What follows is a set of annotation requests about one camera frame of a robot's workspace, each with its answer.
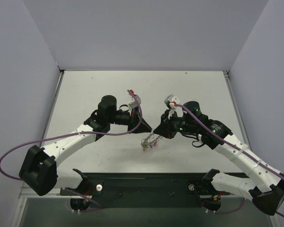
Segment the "metal disc with keyrings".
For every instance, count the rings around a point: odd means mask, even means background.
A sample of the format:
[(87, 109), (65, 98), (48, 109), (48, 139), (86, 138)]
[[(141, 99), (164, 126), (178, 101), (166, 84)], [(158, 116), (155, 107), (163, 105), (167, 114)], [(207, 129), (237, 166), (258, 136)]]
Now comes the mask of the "metal disc with keyrings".
[(143, 152), (156, 147), (161, 139), (162, 137), (160, 135), (155, 135), (153, 132), (151, 132), (146, 138), (141, 140), (141, 147)]

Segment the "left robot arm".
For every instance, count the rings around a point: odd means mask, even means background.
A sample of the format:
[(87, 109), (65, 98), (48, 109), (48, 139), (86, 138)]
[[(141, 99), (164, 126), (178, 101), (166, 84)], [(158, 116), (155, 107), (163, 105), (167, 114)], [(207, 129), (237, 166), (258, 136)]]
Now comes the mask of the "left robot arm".
[(114, 96), (102, 97), (91, 116), (66, 137), (54, 138), (54, 143), (32, 146), (24, 159), (19, 177), (39, 196), (46, 195), (54, 188), (71, 188), (76, 194), (83, 194), (88, 188), (87, 177), (77, 169), (69, 173), (59, 172), (58, 166), (84, 146), (109, 135), (112, 124), (127, 126), (128, 133), (151, 132), (151, 126), (142, 118), (141, 99), (130, 94), (128, 110), (117, 108)]

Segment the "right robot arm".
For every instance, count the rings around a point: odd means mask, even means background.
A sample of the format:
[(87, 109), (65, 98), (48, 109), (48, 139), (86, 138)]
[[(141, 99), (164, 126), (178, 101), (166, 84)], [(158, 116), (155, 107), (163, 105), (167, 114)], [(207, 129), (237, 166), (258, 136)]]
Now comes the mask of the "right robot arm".
[(226, 157), (247, 177), (240, 178), (212, 169), (204, 180), (216, 191), (241, 196), (261, 212), (273, 216), (284, 201), (284, 173), (271, 167), (241, 142), (225, 124), (203, 114), (196, 101), (178, 104), (165, 100), (167, 110), (154, 130), (164, 138), (177, 133), (195, 136), (199, 143)]

